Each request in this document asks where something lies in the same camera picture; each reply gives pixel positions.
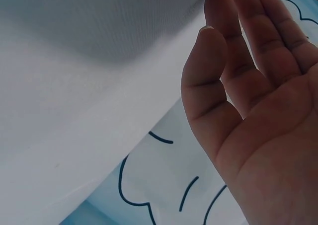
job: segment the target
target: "blue line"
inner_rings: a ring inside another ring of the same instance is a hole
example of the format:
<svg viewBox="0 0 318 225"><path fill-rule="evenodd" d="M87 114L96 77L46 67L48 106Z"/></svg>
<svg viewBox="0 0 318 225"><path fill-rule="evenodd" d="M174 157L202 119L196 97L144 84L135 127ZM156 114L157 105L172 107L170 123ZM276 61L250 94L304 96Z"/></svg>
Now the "blue line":
<svg viewBox="0 0 318 225"><path fill-rule="evenodd" d="M211 204L209 205L209 208L207 210L207 212L205 213L205 216L204 216L204 221L203 221L203 225L206 225L207 224L207 219L208 219L208 215L210 213L210 210L213 206L213 204L215 203L215 201L218 199L218 197L222 194L222 192L226 189L226 185L224 185L222 187L222 189L220 189L220 191L216 194L216 196L214 197L214 199L212 200Z"/></svg>
<svg viewBox="0 0 318 225"><path fill-rule="evenodd" d="M148 132L148 134L151 135L153 138L157 139L158 141L161 141L161 142L166 143L166 144L173 144L173 141L161 138L161 137L157 136L155 133L153 133L152 131Z"/></svg>
<svg viewBox="0 0 318 225"><path fill-rule="evenodd" d="M188 187L186 188L185 192L184 192L184 195L182 197L182 200L181 200L181 204L180 204L180 208L179 208L179 212L182 211L182 208L183 208L183 204L184 204L184 201L185 201L185 197L187 197L188 193L189 193L189 190L190 188L192 187L192 185L195 183L195 181L197 181L199 178L199 176L195 177L191 182L190 184L188 185Z"/></svg>
<svg viewBox="0 0 318 225"><path fill-rule="evenodd" d="M300 18L301 21L307 20L307 21L311 21L311 22L315 23L316 25L318 25L318 22L313 20L313 19L303 18L302 11L300 10L299 6L296 3L294 3L292 0L285 0L285 1L290 2L291 4L293 4L297 8L297 10L299 12L299 18Z"/></svg>
<svg viewBox="0 0 318 225"><path fill-rule="evenodd" d="M123 162L122 162L121 165L120 165L119 180L118 180L118 191L119 191L119 195L120 195L120 197L122 198L122 200L124 200L124 201L125 201L127 204L129 204L129 205L136 206L136 207L147 206L147 207L148 207L148 211L149 211L150 219L151 219L151 221L153 222L153 225L156 225L156 221L155 221L153 212L152 212L152 210L151 210L151 205L150 205L149 202L141 203L141 204L136 204L136 203L133 203L133 202L128 201L128 200L125 198L124 194L123 194L122 187L121 187L121 183L122 183L123 171L124 171L124 167L125 167L125 163L126 163L127 158L128 158L128 156L126 156L126 157L123 159Z"/></svg>

